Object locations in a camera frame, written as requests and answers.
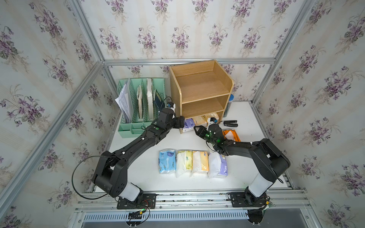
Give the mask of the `orange-yellow tissue pack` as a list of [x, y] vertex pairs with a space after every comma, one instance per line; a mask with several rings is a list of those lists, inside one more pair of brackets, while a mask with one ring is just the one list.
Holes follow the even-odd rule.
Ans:
[[193, 151], [192, 172], [202, 174], [207, 174], [209, 172], [209, 160], [206, 151]]

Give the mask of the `yellow-green tissue pack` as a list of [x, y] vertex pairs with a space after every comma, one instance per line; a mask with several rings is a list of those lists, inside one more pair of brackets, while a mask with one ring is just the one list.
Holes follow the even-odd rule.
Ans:
[[193, 151], [179, 150], [176, 155], [176, 176], [177, 178], [188, 173], [193, 169]]

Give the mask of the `orange tissue pack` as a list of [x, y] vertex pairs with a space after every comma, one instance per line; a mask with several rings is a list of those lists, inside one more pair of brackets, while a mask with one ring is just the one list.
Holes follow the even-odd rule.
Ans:
[[234, 129], [223, 130], [223, 135], [228, 140], [240, 142], [240, 138]]

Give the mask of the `blue tissue pack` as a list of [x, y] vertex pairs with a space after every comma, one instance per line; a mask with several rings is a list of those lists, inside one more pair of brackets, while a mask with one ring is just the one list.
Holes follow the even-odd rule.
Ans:
[[159, 152], [159, 173], [170, 174], [176, 171], [176, 150], [167, 149]]

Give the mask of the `white purple tissue pack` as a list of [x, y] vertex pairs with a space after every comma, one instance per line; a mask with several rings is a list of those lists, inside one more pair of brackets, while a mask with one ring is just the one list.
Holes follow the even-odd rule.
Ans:
[[224, 155], [212, 152], [208, 156], [209, 178], [225, 178], [228, 176], [228, 165]]

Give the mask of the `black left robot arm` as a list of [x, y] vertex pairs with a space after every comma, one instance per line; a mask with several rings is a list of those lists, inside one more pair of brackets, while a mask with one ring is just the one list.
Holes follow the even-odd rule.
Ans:
[[111, 197], [122, 197], [139, 204], [143, 191], [128, 181], [129, 166], [149, 148], [166, 138], [173, 129], [184, 127], [185, 118], [173, 109], [163, 108], [139, 137], [113, 153], [105, 151], [99, 158], [92, 182]]

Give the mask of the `wooden three-tier shelf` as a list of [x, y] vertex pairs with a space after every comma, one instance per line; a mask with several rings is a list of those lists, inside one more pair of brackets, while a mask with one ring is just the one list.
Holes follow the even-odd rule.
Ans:
[[185, 119], [216, 113], [223, 119], [234, 80], [216, 61], [202, 61], [169, 67], [175, 113]]

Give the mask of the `dark blue booklet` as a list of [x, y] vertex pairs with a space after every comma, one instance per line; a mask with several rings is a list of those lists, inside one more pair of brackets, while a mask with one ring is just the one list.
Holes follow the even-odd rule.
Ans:
[[158, 112], [164, 107], [163, 96], [157, 90], [154, 90], [154, 105]]

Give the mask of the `black stapler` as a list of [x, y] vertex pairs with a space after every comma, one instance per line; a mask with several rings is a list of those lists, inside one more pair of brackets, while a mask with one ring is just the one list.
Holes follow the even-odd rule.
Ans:
[[235, 128], [235, 127], [238, 127], [238, 122], [237, 122], [237, 120], [226, 120], [223, 122], [223, 125], [227, 126], [227, 127]]

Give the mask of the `green plastic file organizer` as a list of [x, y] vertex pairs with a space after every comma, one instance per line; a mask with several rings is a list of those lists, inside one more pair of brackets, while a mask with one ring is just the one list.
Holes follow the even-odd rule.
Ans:
[[[148, 78], [130, 78], [130, 92], [133, 103], [133, 119], [131, 123], [126, 122], [126, 115], [122, 111], [121, 121], [118, 127], [118, 133], [122, 138], [135, 138], [138, 137], [143, 130], [145, 130], [154, 119], [158, 116], [158, 111], [154, 105], [154, 118], [152, 120], [148, 119], [148, 107], [147, 107], [147, 79]], [[153, 87], [153, 101], [154, 101], [154, 90], [157, 90], [160, 95], [165, 99], [165, 81], [163, 78], [151, 78], [152, 79], [152, 87]], [[127, 79], [122, 79], [119, 81], [117, 85], [117, 90], [121, 87], [122, 81]], [[138, 86], [142, 86], [142, 95], [143, 95], [143, 118], [138, 118], [138, 104], [137, 104], [137, 89]]]

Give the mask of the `blue-lidded cylindrical container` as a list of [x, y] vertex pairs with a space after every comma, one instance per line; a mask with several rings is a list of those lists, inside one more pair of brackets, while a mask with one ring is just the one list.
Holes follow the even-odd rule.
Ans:
[[229, 101], [228, 101], [228, 103], [227, 103], [227, 106], [226, 106], [226, 109], [225, 109], [225, 112], [224, 112], [224, 116], [223, 116], [223, 117], [226, 117], [226, 116], [228, 115], [228, 113], [229, 113], [229, 110], [230, 110], [230, 107], [231, 107], [231, 105], [232, 105], [233, 100], [234, 100], [234, 95], [233, 95], [233, 94], [231, 94], [231, 95], [230, 95], [230, 98], [229, 98]]

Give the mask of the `white paper sheets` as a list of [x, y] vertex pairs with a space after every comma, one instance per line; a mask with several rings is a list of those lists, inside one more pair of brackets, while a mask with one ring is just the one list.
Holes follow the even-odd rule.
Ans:
[[127, 79], [122, 81], [121, 87], [118, 89], [119, 95], [118, 98], [115, 99], [116, 103], [118, 104], [119, 108], [124, 112], [126, 115], [126, 122], [131, 123], [133, 119], [133, 103], [132, 97], [130, 92], [130, 85], [131, 80]]

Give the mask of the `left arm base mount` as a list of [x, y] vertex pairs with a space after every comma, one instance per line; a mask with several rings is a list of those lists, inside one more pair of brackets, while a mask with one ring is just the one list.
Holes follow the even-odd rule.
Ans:
[[156, 207], [156, 194], [143, 193], [138, 195], [134, 201], [130, 201], [127, 198], [119, 197], [117, 202], [118, 210], [127, 209], [154, 209]]

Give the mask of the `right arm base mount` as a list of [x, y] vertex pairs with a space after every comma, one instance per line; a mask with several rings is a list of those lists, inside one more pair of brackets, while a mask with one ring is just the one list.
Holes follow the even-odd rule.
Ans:
[[270, 197], [266, 193], [255, 197], [249, 191], [231, 192], [227, 196], [234, 208], [265, 208], [270, 203]]

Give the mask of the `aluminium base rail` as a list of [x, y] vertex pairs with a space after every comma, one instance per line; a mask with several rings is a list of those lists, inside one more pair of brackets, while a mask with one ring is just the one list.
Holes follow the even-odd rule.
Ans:
[[81, 228], [87, 222], [130, 222], [132, 227], [144, 221], [200, 221], [248, 219], [254, 207], [239, 199], [242, 190], [148, 192], [141, 206], [125, 200], [103, 197], [81, 201], [68, 227]]

